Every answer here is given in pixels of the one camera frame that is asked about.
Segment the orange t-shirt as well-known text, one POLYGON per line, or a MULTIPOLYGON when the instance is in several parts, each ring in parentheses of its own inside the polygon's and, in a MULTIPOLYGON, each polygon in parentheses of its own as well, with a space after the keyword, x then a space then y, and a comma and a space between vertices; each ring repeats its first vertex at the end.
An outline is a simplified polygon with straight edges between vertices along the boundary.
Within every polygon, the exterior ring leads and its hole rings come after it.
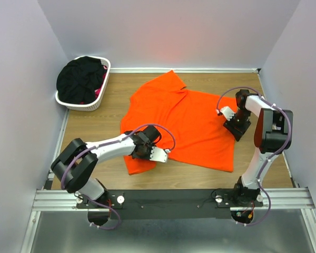
POLYGON ((171 160, 233 172, 234 136, 223 126, 216 106, 237 110, 234 98, 192 91, 173 71, 143 84, 130 98, 121 120, 124 133, 142 124, 159 125, 160 148, 173 148, 171 160))

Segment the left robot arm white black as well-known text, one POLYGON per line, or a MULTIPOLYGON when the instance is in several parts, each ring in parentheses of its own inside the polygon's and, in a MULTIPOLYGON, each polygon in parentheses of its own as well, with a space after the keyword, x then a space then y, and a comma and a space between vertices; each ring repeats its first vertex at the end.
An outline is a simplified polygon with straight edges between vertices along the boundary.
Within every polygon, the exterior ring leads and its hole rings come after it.
POLYGON ((94 208, 101 208, 107 202, 107 189, 91 177, 96 165, 123 156, 140 161, 166 162, 168 153, 156 146, 156 140, 160 138, 160 132, 153 125, 99 142, 84 142, 76 138, 53 161, 51 171, 63 190, 79 192, 94 208))

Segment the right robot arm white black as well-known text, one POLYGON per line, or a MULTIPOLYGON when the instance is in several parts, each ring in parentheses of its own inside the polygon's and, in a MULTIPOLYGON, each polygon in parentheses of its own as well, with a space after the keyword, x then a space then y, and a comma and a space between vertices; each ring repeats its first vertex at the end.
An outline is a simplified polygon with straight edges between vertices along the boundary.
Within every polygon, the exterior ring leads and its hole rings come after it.
POLYGON ((251 125, 250 115, 258 117, 253 139, 254 155, 230 196, 230 201, 239 207, 257 201, 271 164, 292 142, 293 112, 268 102, 256 90, 250 91, 249 87, 240 87, 235 94, 237 111, 234 112, 229 106, 217 110, 219 115, 225 117, 223 126, 236 141, 240 141, 251 125))

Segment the white laundry basket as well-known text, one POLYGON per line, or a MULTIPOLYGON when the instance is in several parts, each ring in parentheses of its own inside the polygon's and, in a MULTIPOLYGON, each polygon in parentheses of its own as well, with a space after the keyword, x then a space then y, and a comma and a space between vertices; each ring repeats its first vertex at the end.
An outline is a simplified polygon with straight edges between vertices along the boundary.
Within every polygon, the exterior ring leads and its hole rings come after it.
POLYGON ((111 63, 109 61, 109 59, 107 58, 104 58, 104 57, 100 57, 100 56, 91 56, 91 55, 85 55, 85 56, 89 56, 89 57, 92 57, 92 58, 96 58, 96 59, 100 59, 102 64, 106 65, 108 67, 108 71, 107 71, 107 74, 106 74, 106 79, 104 81, 104 86, 102 88, 102 91, 101 93, 99 94, 97 100, 95 100, 93 103, 90 103, 90 104, 70 104, 70 103, 64 103, 64 102, 61 102, 58 98, 58 91, 56 90, 56 93, 55 93, 55 101, 60 104, 60 105, 63 105, 65 106, 66 108, 70 109, 70 110, 74 110, 74 111, 85 111, 85 112, 90 112, 90 111, 95 111, 97 110, 100 105, 101 105, 101 102, 102 102, 102 98, 104 96, 104 93, 105 93, 105 90, 106 90, 106 87, 107 87, 107 84, 108 84, 108 80, 109 80, 109 77, 110 77, 110 71, 111 71, 111 63))

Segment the pink garment in basket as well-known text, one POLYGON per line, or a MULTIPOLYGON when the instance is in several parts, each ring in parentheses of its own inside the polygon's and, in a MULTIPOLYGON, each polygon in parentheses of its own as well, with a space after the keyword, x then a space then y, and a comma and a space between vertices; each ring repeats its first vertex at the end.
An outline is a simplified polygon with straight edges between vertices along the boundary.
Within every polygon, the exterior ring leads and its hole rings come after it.
POLYGON ((89 67, 86 81, 83 83, 84 93, 80 104, 90 104, 97 100, 104 86, 108 67, 104 64, 96 67, 89 67))

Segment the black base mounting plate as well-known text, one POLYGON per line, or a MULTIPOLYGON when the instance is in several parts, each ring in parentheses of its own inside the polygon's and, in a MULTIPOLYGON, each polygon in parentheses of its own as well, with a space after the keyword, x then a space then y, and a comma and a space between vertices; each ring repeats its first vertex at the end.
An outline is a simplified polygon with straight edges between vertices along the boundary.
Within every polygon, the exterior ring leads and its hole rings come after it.
POLYGON ((108 190, 99 202, 114 210, 103 210, 87 197, 77 197, 77 208, 88 210, 88 219, 103 225, 108 218, 139 219, 200 219, 237 218, 249 223, 251 209, 263 206, 264 197, 238 195, 233 189, 181 190, 108 190))

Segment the black garment in basket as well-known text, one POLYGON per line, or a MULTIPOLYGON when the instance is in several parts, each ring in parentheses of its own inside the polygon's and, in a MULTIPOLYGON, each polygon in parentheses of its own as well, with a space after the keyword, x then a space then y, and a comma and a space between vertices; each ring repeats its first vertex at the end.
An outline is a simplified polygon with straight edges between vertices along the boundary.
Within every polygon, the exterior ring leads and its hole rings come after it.
POLYGON ((60 71, 56 89, 61 102, 90 104, 104 82, 107 66, 100 59, 89 56, 72 60, 60 71))

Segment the aluminium rail frame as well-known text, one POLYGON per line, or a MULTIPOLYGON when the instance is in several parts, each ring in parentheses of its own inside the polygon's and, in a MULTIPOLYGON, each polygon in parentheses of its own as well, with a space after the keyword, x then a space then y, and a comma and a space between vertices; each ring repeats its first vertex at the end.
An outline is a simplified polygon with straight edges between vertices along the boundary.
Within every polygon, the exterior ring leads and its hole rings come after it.
MULTIPOLYGON (((50 171, 41 190, 34 196, 32 212, 28 221, 27 231, 24 236, 21 252, 32 252, 36 244, 37 232, 40 225, 41 214, 44 212, 107 212, 107 209, 93 209, 89 204, 85 208, 78 208, 78 194, 67 193, 65 190, 51 190, 55 174, 50 171)), ((306 236, 314 252, 316 252, 316 215, 309 188, 300 187, 293 179, 292 188, 264 188, 261 190, 262 206, 256 210, 265 210, 266 216, 271 211, 299 210, 302 216, 302 225, 307 230, 306 236)))

